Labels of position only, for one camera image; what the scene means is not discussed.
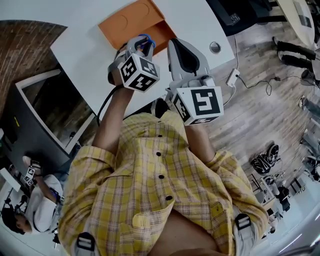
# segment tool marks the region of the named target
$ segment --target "brick wall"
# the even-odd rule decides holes
[[[0,21],[0,117],[13,82],[56,67],[50,46],[65,29],[40,21]]]

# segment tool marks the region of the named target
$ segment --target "black cable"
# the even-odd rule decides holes
[[[119,53],[121,52],[122,48],[125,47],[126,45],[127,45],[127,43],[125,42],[125,43],[120,47],[120,49],[116,51],[116,54],[115,54],[115,56],[114,56],[114,60],[113,60],[113,61],[116,60],[116,58],[118,57],[118,55],[119,55]]]
[[[256,87],[258,84],[260,84],[260,83],[262,83],[262,82],[267,83],[267,86],[266,86],[266,88],[265,88],[265,92],[266,92],[266,94],[267,94],[268,96],[270,96],[270,95],[271,95],[271,92],[272,92],[272,86],[271,86],[271,84],[270,84],[270,81],[271,81],[271,80],[275,80],[275,81],[277,81],[277,82],[281,82],[281,81],[286,80],[286,79],[288,79],[288,78],[299,78],[299,79],[301,79],[301,80],[303,80],[303,81],[308,82],[308,84],[310,84],[311,86],[314,86],[314,87],[317,87],[317,88],[320,89],[319,85],[312,84],[312,83],[310,83],[308,80],[305,80],[305,79],[303,79],[303,78],[301,78],[301,77],[299,77],[299,76],[296,76],[296,75],[287,76],[287,77],[285,77],[285,78],[283,78],[283,79],[280,79],[279,77],[276,76],[276,77],[270,78],[269,81],[268,81],[268,80],[260,80],[260,81],[257,82],[255,85],[250,86],[250,87],[248,87],[248,86],[246,85],[245,81],[244,81],[239,75],[236,75],[236,77],[239,78],[239,79],[242,81],[242,83],[244,84],[245,88],[247,88],[247,89],[251,89],[251,88],[253,88],[253,87]]]
[[[267,83],[267,86],[266,86],[266,88],[265,88],[265,92],[266,92],[266,94],[267,94],[268,96],[270,96],[270,95],[271,95],[271,92],[272,92],[272,86],[271,86],[271,84],[270,84],[270,81],[271,81],[271,80],[276,80],[275,77],[274,77],[274,78],[271,78],[269,81],[267,81],[267,80],[260,80],[260,81],[257,82],[255,85],[248,87],[248,86],[246,85],[245,81],[244,81],[239,75],[238,75],[237,77],[240,78],[240,80],[241,80],[242,83],[244,84],[245,88],[247,88],[247,89],[251,89],[251,88],[253,88],[253,87],[256,87],[258,84],[260,84],[260,83],[262,83],[262,82]]]
[[[109,101],[109,99],[111,98],[111,96],[112,96],[117,90],[119,90],[119,89],[121,89],[121,88],[124,88],[124,85],[123,85],[123,84],[114,87],[114,88],[112,89],[112,91],[109,93],[109,95],[105,98],[105,100],[104,100],[104,102],[103,102],[103,104],[102,104],[102,106],[101,106],[98,114],[96,115],[96,122],[97,122],[98,126],[100,126],[100,119],[99,119],[99,117],[100,117],[100,114],[101,114],[102,110],[104,109],[105,105],[107,104],[107,102]]]

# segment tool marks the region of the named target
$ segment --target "power strip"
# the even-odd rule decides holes
[[[238,79],[240,72],[239,70],[237,70],[236,68],[234,68],[228,78],[228,80],[226,81],[226,84],[230,87],[235,87],[235,83]]]

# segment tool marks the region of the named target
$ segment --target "black pants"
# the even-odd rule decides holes
[[[307,59],[304,59],[304,58],[297,58],[290,55],[284,55],[281,59],[284,64],[288,66],[308,69],[312,73],[314,72],[311,61],[316,59],[316,54],[313,50],[310,50],[308,48],[304,48],[289,42],[281,42],[281,41],[278,42],[277,48],[279,51],[283,51],[283,52],[289,51],[289,52],[298,53],[307,57]]]

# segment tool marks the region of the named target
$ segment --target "yellow plaid shirt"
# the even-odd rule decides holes
[[[234,156],[218,151],[201,162],[172,111],[125,119],[116,155],[84,146],[64,196],[58,229],[68,252],[87,221],[102,256],[147,255],[172,209],[203,227],[227,255],[235,254],[232,204],[256,223],[260,237],[268,223]]]

